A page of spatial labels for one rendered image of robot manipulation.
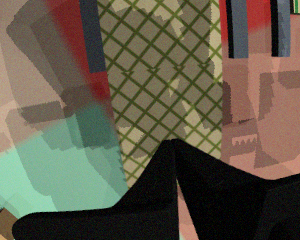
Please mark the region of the yellow strip with green crosshatch pattern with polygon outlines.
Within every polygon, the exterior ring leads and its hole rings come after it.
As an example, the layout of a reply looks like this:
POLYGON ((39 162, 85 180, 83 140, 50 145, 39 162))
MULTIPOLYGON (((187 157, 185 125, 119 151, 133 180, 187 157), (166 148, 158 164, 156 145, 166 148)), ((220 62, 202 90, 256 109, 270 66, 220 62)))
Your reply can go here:
POLYGON ((97 0, 129 189, 163 140, 221 160, 219 0, 97 0))

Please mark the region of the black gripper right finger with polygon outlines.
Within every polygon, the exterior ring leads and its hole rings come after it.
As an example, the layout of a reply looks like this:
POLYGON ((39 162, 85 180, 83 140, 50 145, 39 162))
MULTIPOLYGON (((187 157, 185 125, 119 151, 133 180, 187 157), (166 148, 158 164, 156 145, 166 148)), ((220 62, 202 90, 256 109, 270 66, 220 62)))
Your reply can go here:
POLYGON ((265 180, 181 139, 171 144, 199 240, 267 240, 275 224, 300 215, 300 173, 265 180))

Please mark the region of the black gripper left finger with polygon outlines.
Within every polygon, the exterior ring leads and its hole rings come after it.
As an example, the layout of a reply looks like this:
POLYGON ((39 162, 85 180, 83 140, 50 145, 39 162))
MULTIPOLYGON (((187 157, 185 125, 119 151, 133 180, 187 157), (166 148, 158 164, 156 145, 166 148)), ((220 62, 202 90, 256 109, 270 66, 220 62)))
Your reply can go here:
POLYGON ((181 240, 177 164, 163 140, 125 196, 110 208, 33 212, 14 221, 14 240, 181 240))

